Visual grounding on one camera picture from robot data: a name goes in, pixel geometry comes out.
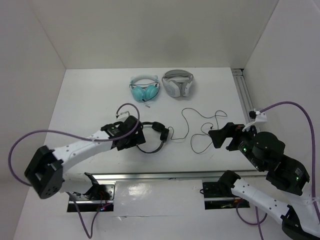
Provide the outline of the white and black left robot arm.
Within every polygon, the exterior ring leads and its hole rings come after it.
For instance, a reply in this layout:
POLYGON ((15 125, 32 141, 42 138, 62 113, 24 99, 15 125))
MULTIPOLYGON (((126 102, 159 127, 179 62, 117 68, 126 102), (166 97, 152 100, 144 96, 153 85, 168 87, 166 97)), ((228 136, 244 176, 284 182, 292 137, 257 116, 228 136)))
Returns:
POLYGON ((105 187, 92 174, 85 172, 78 180, 68 180, 64 174, 75 165, 103 152, 118 151, 145 143, 143 124, 130 115, 124 121, 106 124, 89 137, 72 144, 50 149, 38 148, 24 175, 41 199, 58 192, 73 192, 92 200, 105 187))

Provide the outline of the black on-ear headphones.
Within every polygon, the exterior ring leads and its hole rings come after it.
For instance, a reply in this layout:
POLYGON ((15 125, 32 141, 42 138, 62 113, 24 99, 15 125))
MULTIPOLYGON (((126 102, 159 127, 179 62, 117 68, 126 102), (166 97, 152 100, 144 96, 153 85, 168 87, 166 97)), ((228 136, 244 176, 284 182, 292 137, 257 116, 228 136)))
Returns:
POLYGON ((152 130, 154 132, 154 136, 157 136, 157 141, 159 145, 153 150, 145 150, 142 149, 139 145, 137 145, 137 149, 144 154, 156 154, 158 153, 165 145, 169 137, 169 129, 162 123, 158 121, 144 121, 142 122, 142 129, 146 128, 147 130, 152 130))

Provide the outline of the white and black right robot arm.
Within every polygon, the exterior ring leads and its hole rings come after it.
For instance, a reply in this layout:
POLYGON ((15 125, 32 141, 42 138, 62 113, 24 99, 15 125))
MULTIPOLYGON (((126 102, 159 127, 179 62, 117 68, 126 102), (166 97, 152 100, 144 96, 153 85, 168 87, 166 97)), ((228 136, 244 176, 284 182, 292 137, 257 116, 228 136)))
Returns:
POLYGON ((282 141, 270 132, 256 133, 254 127, 246 129, 232 122, 210 130, 208 135, 216 149, 230 138, 226 150, 240 151, 259 172, 266 172, 266 180, 286 195, 288 203, 268 196, 231 170, 218 180, 220 194, 232 194, 260 208, 293 240, 320 238, 320 220, 314 206, 319 201, 311 194, 310 176, 301 162, 284 154, 286 145, 282 141))

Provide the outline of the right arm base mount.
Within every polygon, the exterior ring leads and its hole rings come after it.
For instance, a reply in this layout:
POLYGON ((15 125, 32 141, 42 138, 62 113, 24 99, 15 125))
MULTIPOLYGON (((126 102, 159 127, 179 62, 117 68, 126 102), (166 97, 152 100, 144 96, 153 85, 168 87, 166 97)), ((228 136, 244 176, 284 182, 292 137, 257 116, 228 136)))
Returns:
POLYGON ((205 210, 222 210, 222 209, 235 209, 249 208, 250 204, 246 200, 233 195, 230 192, 223 192, 222 186, 216 182, 203 182, 202 189, 199 192, 204 197, 205 210))

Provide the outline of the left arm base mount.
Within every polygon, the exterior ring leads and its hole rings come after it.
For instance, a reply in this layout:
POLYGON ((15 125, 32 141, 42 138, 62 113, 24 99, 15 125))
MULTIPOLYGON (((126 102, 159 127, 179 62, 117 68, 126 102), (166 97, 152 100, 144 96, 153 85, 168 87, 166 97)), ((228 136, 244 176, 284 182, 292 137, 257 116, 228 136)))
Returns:
POLYGON ((77 212, 76 205, 81 213, 113 212, 115 190, 115 181, 105 181, 94 184, 85 193, 71 192, 67 212, 77 212))

